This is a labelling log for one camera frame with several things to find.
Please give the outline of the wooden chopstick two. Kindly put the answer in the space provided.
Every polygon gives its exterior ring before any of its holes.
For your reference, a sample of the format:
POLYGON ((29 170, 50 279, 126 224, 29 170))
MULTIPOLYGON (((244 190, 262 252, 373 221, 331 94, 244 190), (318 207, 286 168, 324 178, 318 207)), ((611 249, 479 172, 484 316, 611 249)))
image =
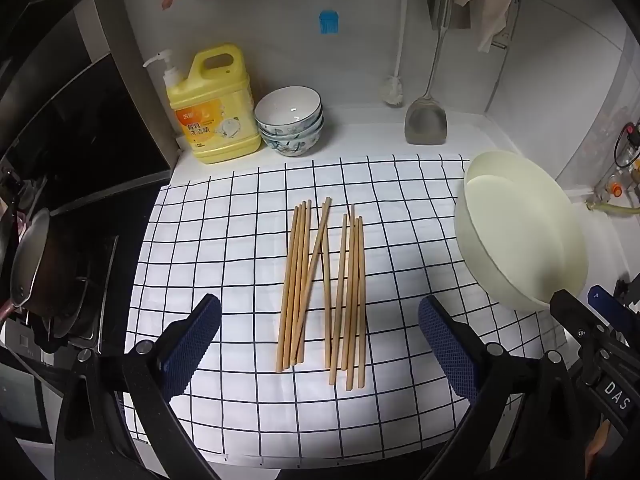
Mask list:
POLYGON ((282 366, 285 370, 291 364, 291 344, 293 337, 293 324, 295 318, 296 292, 298 286, 297 263, 300 241, 303 238, 306 217, 306 202, 303 200, 297 207, 294 240, 292 245, 291 270, 288 274, 288 302, 286 303, 285 333, 283 337, 282 366))

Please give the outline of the wooden chopstick eight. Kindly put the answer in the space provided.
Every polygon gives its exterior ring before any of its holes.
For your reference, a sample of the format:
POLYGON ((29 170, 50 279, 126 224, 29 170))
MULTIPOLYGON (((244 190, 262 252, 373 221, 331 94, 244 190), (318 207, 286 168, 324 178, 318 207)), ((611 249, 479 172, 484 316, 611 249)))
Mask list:
POLYGON ((355 266, 354 281, 352 282, 352 326, 350 326, 350 346, 348 352, 348 367, 346 370, 347 391, 352 391, 354 388, 358 327, 358 218, 355 218, 355 220, 355 266))

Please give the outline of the wooden chopstick one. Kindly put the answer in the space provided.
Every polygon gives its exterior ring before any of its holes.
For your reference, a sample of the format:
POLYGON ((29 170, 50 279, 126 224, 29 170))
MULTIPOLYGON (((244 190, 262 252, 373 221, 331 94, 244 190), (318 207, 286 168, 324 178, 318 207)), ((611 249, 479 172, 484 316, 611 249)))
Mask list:
POLYGON ((284 370, 283 349, 284 349, 284 337, 286 335, 286 328, 285 328, 286 311, 288 310, 288 307, 287 307, 288 285, 290 284, 292 257, 295 252, 295 249, 293 249, 292 247, 295 242, 298 212, 299 212, 299 206, 296 206, 294 209, 294 214, 292 219, 292 229, 291 229, 290 237, 288 238, 288 254, 286 255, 285 274, 284 274, 284 281, 282 286, 281 311, 280 311, 278 344, 277 344, 277 354, 276 354, 276 372, 277 373, 282 373, 284 370))

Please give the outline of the wooden chopstick seven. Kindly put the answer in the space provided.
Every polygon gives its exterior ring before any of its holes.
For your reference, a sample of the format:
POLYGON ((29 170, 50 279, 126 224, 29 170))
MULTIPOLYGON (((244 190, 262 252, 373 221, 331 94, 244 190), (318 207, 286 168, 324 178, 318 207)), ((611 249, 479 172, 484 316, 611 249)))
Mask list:
POLYGON ((347 370, 348 352, 350 346, 350 326, 352 326, 352 282, 354 281, 355 266, 355 205, 349 206, 349 231, 348 231, 348 266, 347 266, 347 289, 345 301, 345 328, 343 338, 343 355, 341 370, 347 370))

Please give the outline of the wooden chopstick four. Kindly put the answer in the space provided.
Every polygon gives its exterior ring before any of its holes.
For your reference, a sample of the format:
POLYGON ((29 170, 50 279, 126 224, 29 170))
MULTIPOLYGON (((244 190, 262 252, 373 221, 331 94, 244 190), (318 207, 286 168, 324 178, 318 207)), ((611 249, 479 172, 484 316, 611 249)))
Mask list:
POLYGON ((297 361, 299 354, 299 347, 304 344, 304 329, 306 324, 306 315, 308 304, 310 301, 312 282, 314 281, 314 276, 317 272, 318 261, 320 258, 320 252, 322 248, 322 240, 324 237, 324 233, 326 232, 326 225, 329 220, 329 212, 332 204, 332 198, 327 197, 321 209, 321 217, 318 222, 318 230, 316 237, 314 238, 314 249, 311 252, 310 259, 306 266, 306 274, 304 279, 304 288, 303 292, 300 295, 299 300, 299 308, 297 313, 297 318, 295 319, 294 332, 292 336, 292 344, 291 344, 291 358, 294 361, 297 361))

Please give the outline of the wooden chopstick nine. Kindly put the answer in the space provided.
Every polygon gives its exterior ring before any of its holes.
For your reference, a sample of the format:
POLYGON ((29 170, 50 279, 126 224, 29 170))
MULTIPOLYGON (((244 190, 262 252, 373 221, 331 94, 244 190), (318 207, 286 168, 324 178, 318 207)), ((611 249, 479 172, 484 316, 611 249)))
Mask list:
POLYGON ((366 264, 362 217, 358 217, 358 388, 366 385, 366 264))

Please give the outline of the wooden chopstick five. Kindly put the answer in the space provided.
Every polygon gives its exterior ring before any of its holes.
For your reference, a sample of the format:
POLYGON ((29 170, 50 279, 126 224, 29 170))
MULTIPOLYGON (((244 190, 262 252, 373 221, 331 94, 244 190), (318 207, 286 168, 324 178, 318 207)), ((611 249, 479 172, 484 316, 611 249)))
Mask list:
POLYGON ((323 212, 326 213, 326 225, 322 230, 322 276, 323 276, 323 323, 324 323, 324 367, 331 365, 331 266, 330 266, 330 244, 328 234, 329 212, 331 199, 326 198, 323 204, 323 212))

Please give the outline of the large cream round basin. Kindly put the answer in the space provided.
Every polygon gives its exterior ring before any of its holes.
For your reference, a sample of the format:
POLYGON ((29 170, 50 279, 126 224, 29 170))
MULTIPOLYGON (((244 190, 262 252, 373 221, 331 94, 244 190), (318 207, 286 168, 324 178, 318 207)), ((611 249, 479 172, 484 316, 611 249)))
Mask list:
POLYGON ((454 230, 472 277, 503 307, 547 311, 555 292, 584 289, 587 247, 572 203, 521 155, 489 151, 471 160, 454 230))

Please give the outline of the white black grid cloth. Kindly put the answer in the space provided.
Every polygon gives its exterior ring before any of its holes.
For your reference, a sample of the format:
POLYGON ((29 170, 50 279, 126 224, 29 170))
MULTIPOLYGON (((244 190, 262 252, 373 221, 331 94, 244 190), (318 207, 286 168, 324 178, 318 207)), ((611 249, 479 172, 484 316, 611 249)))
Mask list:
POLYGON ((514 356, 566 345, 549 315, 493 300, 464 264, 454 205, 461 156, 289 160, 175 178, 143 237, 125 344, 154 339, 206 295, 221 326, 171 407, 209 460, 303 466, 377 460, 449 436, 468 404, 420 330, 433 295, 457 321, 514 356), (276 369, 294 210, 328 225, 299 362, 276 369))

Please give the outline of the frying pan on stove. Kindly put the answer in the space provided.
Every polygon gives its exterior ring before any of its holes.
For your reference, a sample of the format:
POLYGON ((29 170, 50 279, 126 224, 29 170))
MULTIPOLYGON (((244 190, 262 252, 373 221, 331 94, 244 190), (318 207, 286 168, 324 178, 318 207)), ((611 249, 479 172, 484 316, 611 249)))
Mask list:
POLYGON ((88 257, 70 230, 40 209, 17 246, 2 320, 23 309, 43 320, 50 337, 66 337, 85 300, 89 270, 88 257))

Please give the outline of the gas valve with pipe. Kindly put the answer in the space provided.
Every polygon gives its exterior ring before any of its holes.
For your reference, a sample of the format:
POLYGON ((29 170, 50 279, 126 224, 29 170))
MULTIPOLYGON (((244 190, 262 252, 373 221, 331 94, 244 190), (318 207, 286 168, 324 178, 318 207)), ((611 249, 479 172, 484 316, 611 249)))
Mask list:
POLYGON ((622 198, 633 186, 639 184, 639 123, 627 122, 616 141, 611 161, 593 189, 587 205, 589 208, 605 205, 622 198))

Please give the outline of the black gas stove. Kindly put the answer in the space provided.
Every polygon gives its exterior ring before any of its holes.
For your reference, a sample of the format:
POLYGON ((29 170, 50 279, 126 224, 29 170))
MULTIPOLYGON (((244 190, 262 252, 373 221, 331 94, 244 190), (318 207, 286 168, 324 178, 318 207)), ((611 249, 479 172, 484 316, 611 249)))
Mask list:
POLYGON ((79 352, 124 348, 139 252, 171 168, 111 54, 63 81, 2 160, 27 223, 6 344, 63 390, 79 352))

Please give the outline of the bottom blue white bowl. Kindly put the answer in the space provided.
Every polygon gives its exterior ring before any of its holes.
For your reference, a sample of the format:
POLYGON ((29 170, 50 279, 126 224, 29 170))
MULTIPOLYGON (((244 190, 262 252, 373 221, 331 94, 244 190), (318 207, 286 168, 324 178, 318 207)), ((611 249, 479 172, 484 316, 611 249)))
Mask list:
POLYGON ((286 157, 297 157, 309 152, 320 140, 321 130, 285 138, 284 136, 260 135, 273 151, 286 157))

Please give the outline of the blue white bowl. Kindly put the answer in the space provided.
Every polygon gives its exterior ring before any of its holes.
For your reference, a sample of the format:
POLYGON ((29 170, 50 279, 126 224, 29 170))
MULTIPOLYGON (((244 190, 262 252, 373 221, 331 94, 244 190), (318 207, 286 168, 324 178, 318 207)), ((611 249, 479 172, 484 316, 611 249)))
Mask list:
POLYGON ((273 151, 286 157, 297 157, 309 152, 320 140, 321 130, 285 138, 284 136, 260 135, 273 151))
POLYGON ((268 126, 285 126, 311 117, 321 106, 313 88, 288 86, 266 94, 255 106, 255 118, 268 126))
POLYGON ((307 128, 302 129, 300 131, 296 131, 293 133, 280 134, 280 133, 269 133, 262 127, 258 127, 258 132, 263 138, 274 139, 277 141, 289 141, 289 140, 297 140, 304 138, 305 136, 312 136, 317 131, 320 131, 324 125, 324 116, 320 115, 312 124, 310 124, 307 128))

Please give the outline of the yellow dish soap bottle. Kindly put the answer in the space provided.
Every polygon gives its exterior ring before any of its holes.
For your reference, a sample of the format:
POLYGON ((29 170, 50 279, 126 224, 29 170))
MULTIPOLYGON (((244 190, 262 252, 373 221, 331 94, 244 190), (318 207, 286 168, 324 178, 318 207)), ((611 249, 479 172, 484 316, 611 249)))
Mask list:
POLYGON ((194 157, 209 165, 258 151, 262 137, 240 48, 221 44, 200 51, 186 75, 171 61, 171 55, 169 49, 157 52, 143 65, 165 64, 163 82, 169 106, 194 157))

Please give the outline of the metal spatula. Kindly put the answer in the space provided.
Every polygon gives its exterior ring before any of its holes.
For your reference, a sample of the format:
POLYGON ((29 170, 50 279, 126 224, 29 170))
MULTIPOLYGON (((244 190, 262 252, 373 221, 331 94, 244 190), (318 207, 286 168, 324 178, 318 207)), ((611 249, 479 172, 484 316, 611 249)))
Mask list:
POLYGON ((447 115, 434 99, 433 86, 438 70, 442 46, 447 35, 454 0, 440 0, 437 19, 437 40, 431 73, 423 96, 417 98, 408 108, 405 117, 405 138, 413 145, 442 145, 448 132, 447 115))

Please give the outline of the middle blue white bowl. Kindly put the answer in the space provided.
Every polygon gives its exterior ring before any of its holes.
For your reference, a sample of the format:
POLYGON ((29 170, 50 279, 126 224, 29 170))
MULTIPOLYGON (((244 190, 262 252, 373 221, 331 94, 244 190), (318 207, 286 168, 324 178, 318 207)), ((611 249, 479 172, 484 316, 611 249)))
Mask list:
POLYGON ((324 125, 324 116, 320 115, 312 124, 310 124, 307 128, 302 129, 300 131, 296 131, 293 133, 280 134, 280 133, 269 133, 262 127, 258 127, 258 132, 263 138, 274 139, 277 141, 289 141, 289 140, 297 140, 304 138, 305 136, 312 136, 317 131, 320 131, 324 125))

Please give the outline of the top blue white bowl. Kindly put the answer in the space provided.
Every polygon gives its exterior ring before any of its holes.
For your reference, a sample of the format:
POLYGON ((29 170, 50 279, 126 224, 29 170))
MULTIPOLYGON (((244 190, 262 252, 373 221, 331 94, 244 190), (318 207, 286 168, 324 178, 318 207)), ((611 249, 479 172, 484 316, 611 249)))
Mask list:
POLYGON ((313 88, 288 86, 266 94, 255 106, 255 118, 268 126, 285 126, 311 117, 321 106, 313 88))

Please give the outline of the blue wall hook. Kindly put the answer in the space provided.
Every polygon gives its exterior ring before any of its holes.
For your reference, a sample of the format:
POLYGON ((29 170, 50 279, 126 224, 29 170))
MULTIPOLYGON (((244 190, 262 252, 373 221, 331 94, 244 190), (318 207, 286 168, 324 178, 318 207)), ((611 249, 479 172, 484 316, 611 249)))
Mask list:
POLYGON ((319 14, 321 35, 337 35, 340 30, 340 17, 334 10, 322 10, 319 14))

